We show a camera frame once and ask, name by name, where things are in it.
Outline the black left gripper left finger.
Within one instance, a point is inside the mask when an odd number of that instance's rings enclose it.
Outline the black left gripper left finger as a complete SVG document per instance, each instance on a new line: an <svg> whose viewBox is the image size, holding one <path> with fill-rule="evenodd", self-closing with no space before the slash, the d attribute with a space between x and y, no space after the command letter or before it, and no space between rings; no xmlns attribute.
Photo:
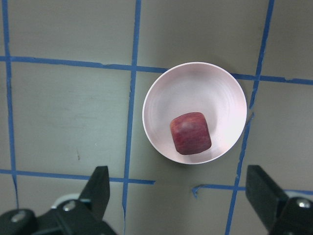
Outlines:
<svg viewBox="0 0 313 235"><path fill-rule="evenodd" d="M96 219L102 220L110 199L110 178L107 166L97 166L79 195Z"/></svg>

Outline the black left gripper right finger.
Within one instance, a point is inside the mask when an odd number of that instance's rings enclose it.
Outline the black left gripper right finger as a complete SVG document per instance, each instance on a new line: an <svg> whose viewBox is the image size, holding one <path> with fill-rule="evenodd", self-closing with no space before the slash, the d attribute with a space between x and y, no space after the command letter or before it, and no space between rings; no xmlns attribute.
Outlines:
<svg viewBox="0 0 313 235"><path fill-rule="evenodd" d="M267 231L273 228L289 199L259 165L247 167L246 197Z"/></svg>

